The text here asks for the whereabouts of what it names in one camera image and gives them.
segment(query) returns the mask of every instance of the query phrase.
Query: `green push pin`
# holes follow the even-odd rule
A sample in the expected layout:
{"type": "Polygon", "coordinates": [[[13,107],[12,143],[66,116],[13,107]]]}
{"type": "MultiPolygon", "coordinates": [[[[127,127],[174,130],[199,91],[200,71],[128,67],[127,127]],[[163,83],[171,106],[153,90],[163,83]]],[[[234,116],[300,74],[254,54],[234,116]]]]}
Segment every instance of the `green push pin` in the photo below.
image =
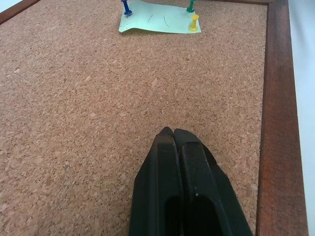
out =
{"type": "Polygon", "coordinates": [[[194,12],[194,8],[193,8],[193,2],[196,1],[196,0],[190,0],[190,5],[189,7],[187,8],[187,12],[194,12]]]}

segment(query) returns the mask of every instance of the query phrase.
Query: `black plastic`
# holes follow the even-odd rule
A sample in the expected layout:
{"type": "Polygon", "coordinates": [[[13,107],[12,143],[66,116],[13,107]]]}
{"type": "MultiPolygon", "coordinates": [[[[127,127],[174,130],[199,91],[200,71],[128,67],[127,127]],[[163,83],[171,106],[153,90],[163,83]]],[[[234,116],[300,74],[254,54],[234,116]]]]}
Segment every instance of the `black plastic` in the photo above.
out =
{"type": "Polygon", "coordinates": [[[192,133],[155,138],[134,183],[130,236],[251,236],[226,174],[192,133]]]}

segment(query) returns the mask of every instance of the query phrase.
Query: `dark wood frame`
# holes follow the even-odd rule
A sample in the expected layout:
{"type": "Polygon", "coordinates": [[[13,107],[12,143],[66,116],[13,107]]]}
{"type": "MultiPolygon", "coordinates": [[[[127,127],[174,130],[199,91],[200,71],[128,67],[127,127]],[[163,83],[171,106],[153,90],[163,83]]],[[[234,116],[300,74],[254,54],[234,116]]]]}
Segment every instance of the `dark wood frame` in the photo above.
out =
{"type": "MultiPolygon", "coordinates": [[[[0,24],[39,0],[0,13],[0,24]]],[[[288,0],[218,0],[268,6],[257,236],[308,235],[288,0]]]]}

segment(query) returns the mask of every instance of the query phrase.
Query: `blue push pin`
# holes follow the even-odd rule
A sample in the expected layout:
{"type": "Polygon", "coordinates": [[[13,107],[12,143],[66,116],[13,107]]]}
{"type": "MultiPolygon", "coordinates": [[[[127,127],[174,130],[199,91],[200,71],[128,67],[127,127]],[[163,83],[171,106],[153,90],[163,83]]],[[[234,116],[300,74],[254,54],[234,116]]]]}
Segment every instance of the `blue push pin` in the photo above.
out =
{"type": "Polygon", "coordinates": [[[129,10],[128,4],[127,4],[127,0],[122,0],[122,2],[124,3],[124,7],[125,7],[125,10],[126,10],[125,15],[130,16],[132,14],[132,11],[129,10]]]}

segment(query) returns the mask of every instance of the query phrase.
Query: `light green paper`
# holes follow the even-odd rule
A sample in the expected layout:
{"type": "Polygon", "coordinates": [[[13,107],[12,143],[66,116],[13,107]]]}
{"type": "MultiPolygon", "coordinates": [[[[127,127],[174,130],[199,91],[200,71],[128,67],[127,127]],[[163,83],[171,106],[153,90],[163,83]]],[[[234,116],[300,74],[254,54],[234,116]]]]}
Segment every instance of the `light green paper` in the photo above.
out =
{"type": "Polygon", "coordinates": [[[201,33],[198,20],[198,30],[189,30],[192,24],[191,16],[195,13],[187,12],[186,7],[159,5],[139,0],[128,2],[128,6],[132,15],[125,16],[125,9],[123,9],[119,32],[138,28],[165,33],[201,33]]]}

